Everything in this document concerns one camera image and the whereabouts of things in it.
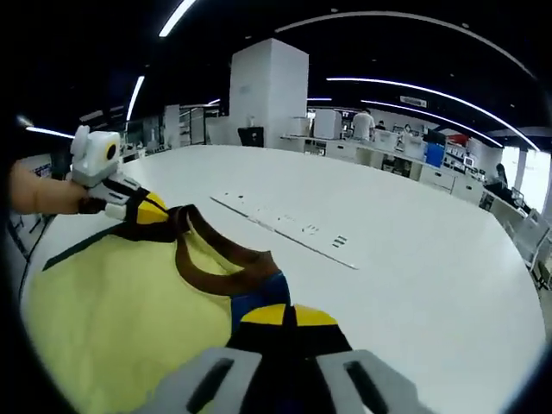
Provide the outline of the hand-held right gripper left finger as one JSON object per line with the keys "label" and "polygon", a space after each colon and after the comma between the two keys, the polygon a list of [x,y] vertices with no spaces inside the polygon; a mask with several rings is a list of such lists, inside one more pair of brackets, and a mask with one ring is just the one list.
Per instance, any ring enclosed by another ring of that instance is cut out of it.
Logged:
{"label": "hand-held right gripper left finger", "polygon": [[134,413],[298,413],[288,377],[296,309],[257,308],[222,348],[209,348],[169,373]]}

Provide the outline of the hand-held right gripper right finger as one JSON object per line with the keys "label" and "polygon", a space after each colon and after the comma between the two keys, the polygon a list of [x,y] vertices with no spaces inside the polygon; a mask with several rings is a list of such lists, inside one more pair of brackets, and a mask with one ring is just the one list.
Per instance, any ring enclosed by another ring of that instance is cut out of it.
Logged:
{"label": "hand-held right gripper right finger", "polygon": [[328,313],[295,304],[287,308],[287,321],[334,413],[432,412],[411,380],[372,352],[352,348]]}

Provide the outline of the person's left hand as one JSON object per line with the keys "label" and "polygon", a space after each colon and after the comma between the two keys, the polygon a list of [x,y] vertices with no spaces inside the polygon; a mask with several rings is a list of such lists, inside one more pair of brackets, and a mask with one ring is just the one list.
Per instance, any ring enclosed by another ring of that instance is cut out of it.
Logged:
{"label": "person's left hand", "polygon": [[105,202],[90,197],[83,186],[73,181],[48,179],[41,183],[37,206],[45,214],[97,214]]}

